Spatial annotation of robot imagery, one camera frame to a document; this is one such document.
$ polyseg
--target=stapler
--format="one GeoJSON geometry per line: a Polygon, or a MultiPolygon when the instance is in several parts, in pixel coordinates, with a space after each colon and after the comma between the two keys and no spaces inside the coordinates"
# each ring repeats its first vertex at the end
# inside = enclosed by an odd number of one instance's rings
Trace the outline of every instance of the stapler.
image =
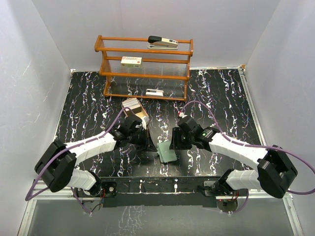
{"type": "Polygon", "coordinates": [[[149,36],[148,38],[148,48],[149,49],[169,49],[169,50],[177,50],[178,49],[178,41],[168,38],[162,38],[158,36],[149,36]]]}

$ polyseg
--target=white wall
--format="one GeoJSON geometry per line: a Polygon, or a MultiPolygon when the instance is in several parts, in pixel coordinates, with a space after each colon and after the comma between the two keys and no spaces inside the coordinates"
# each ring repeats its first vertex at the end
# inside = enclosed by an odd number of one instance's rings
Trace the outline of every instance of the white wall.
{"type": "Polygon", "coordinates": [[[191,66],[247,63],[279,1],[33,0],[67,65],[77,71],[99,70],[99,34],[193,38],[191,66]]]}
{"type": "Polygon", "coordinates": [[[0,1],[0,235],[17,235],[70,71],[31,0],[0,1]]]}
{"type": "MultiPolygon", "coordinates": [[[[301,155],[315,166],[315,2],[281,0],[255,48],[246,76],[268,144],[301,155]]],[[[315,187],[314,174],[295,161],[291,189],[315,187]]],[[[315,194],[294,196],[305,235],[314,235],[315,194]]]]}

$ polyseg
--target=shelf rack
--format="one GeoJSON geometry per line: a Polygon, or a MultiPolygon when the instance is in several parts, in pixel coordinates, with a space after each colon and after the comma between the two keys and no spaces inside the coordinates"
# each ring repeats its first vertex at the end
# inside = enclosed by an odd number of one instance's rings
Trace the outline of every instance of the shelf rack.
{"type": "Polygon", "coordinates": [[[165,100],[186,101],[187,82],[189,80],[189,63],[193,54],[193,40],[177,40],[178,50],[148,49],[147,38],[122,38],[98,36],[94,49],[102,52],[101,76],[106,76],[104,96],[137,97],[165,100]],[[142,57],[141,68],[122,67],[122,56],[142,57]],[[164,97],[137,94],[119,94],[110,92],[114,77],[136,77],[159,80],[175,80],[183,83],[183,96],[167,95],[164,97]]]}

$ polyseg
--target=black marble table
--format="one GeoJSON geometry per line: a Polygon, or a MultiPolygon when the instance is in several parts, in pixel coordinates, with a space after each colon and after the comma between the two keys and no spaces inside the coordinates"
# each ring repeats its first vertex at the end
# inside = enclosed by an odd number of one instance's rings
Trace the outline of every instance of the black marble table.
{"type": "MultiPolygon", "coordinates": [[[[133,83],[141,84],[141,79],[133,83]]],[[[59,139],[63,142],[78,141],[100,133],[111,124],[125,98],[104,97],[104,84],[105,78],[97,72],[73,73],[57,131],[59,139]]],[[[122,88],[134,90],[131,83],[122,88]]],[[[136,91],[138,94],[145,92],[140,85],[136,91]]],[[[210,107],[229,136],[260,144],[237,69],[192,70],[187,94],[187,101],[198,100],[210,107]]],[[[151,120],[149,129],[153,142],[170,140],[172,127],[184,102],[152,99],[140,99],[140,102],[151,120]]],[[[203,127],[213,124],[206,109],[198,104],[189,106],[186,114],[203,127]]],[[[227,156],[196,147],[177,151],[177,156],[176,162],[164,165],[157,153],[137,152],[133,145],[127,145],[90,158],[79,167],[94,171],[99,177],[221,176],[228,168],[249,169],[227,156]]]]}

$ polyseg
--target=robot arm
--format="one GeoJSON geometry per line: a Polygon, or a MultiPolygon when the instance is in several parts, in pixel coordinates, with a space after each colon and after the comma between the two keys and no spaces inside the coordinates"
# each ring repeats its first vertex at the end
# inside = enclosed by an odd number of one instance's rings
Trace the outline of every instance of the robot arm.
{"type": "Polygon", "coordinates": [[[113,151],[134,144],[140,151],[157,151],[150,137],[149,130],[142,125],[143,121],[136,115],[129,115],[121,124],[113,127],[109,133],[105,131],[90,138],[73,143],[62,143],[55,140],[45,151],[35,166],[37,174],[58,153],[67,147],[77,146],[64,152],[44,172],[42,179],[52,192],[64,187],[76,187],[96,195],[100,190],[100,180],[93,172],[75,169],[79,163],[103,152],[113,151]]]}
{"type": "Polygon", "coordinates": [[[275,198],[282,198],[297,176],[297,170],[283,152],[245,147],[228,141],[215,127],[202,128],[192,117],[185,116],[173,128],[170,149],[191,149],[192,145],[221,153],[238,160],[252,170],[227,170],[212,191],[229,194],[238,189],[263,189],[275,198]]]}

